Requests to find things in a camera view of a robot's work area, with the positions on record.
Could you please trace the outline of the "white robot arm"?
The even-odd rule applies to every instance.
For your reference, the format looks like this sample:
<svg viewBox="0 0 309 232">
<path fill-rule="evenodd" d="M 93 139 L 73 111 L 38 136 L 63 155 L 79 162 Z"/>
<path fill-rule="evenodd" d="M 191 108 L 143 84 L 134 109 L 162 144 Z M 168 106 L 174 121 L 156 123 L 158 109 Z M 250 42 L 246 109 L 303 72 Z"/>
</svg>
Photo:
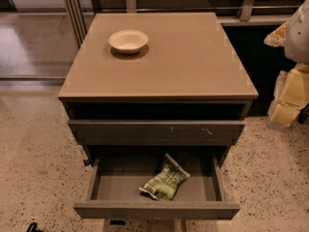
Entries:
<svg viewBox="0 0 309 232">
<path fill-rule="evenodd" d="M 289 127 L 294 121 L 309 124 L 309 0 L 297 9 L 289 21 L 281 24 L 264 44 L 284 47 L 285 56 L 296 62 L 289 72 L 277 76 L 267 116 L 273 130 Z"/>
</svg>

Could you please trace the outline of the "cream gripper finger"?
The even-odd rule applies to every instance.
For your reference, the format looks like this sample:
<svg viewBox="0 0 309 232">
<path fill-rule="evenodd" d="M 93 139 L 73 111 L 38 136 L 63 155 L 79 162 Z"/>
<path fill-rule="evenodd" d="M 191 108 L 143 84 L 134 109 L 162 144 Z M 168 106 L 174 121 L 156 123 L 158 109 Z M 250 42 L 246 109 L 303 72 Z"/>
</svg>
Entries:
<svg viewBox="0 0 309 232">
<path fill-rule="evenodd" d="M 309 103 L 309 65 L 296 64 L 289 72 L 281 71 L 273 96 L 268 118 L 272 124 L 288 127 Z"/>
<path fill-rule="evenodd" d="M 286 21 L 268 34 L 264 39 L 264 44 L 272 47 L 283 46 L 286 38 L 286 31 L 289 22 Z"/>
</svg>

